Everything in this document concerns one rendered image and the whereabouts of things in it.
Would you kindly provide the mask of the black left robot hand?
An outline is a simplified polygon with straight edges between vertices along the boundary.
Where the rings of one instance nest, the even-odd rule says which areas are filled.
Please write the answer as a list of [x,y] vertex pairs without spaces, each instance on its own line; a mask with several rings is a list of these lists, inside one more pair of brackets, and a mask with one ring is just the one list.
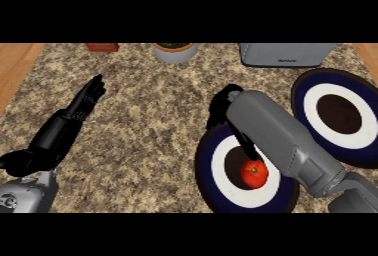
[[43,124],[28,148],[0,157],[0,169],[11,176],[24,177],[56,168],[105,92],[102,75],[96,75],[79,91],[68,107],[59,109]]

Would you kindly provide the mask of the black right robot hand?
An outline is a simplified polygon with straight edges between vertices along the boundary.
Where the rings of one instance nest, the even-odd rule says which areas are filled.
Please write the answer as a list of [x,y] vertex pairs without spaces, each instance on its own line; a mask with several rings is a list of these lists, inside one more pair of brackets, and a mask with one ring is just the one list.
[[226,117],[226,112],[234,101],[234,98],[244,91],[237,84],[229,84],[214,95],[210,103],[210,117],[207,121],[207,129],[213,129],[220,124],[228,124],[238,142],[244,148],[245,154],[253,161],[260,159],[260,155],[254,148],[254,142],[247,138],[247,135],[237,129]]

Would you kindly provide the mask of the red tomato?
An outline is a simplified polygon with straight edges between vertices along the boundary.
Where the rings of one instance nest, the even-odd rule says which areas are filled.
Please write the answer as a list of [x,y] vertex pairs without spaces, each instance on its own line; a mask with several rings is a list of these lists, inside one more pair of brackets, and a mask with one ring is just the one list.
[[251,189],[265,186],[269,177],[269,170],[262,160],[247,160],[241,167],[241,179]]

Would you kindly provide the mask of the navy and white plate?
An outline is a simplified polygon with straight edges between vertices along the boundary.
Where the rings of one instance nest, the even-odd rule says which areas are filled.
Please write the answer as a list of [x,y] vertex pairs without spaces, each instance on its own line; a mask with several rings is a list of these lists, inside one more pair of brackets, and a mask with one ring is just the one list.
[[195,154],[195,178],[200,192],[216,213],[290,213],[299,200],[300,185],[285,177],[269,158],[257,149],[268,169],[268,180],[259,188],[241,177],[248,161],[228,124],[210,129]]
[[313,69],[294,82],[291,107],[328,153],[378,169],[378,88],[347,71]]

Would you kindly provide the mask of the white plant pot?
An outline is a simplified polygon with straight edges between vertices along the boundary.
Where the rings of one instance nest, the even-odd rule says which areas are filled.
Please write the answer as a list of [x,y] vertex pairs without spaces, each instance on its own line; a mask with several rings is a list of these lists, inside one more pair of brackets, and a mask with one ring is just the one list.
[[154,44],[154,53],[157,58],[170,64],[179,64],[186,62],[198,52],[198,44],[189,43],[179,48],[169,48],[161,44]]

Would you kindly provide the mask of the grey toaster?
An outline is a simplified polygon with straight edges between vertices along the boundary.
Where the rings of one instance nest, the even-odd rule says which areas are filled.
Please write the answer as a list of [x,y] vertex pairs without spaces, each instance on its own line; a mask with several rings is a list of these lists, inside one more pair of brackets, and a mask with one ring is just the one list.
[[241,43],[241,62],[251,67],[318,67],[336,43]]

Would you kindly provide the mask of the red-brown box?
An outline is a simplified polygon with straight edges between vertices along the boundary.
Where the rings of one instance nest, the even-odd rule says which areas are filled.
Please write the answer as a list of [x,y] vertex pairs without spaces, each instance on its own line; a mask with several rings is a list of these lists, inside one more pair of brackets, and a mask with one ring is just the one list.
[[117,43],[87,43],[90,52],[117,52],[120,45]]

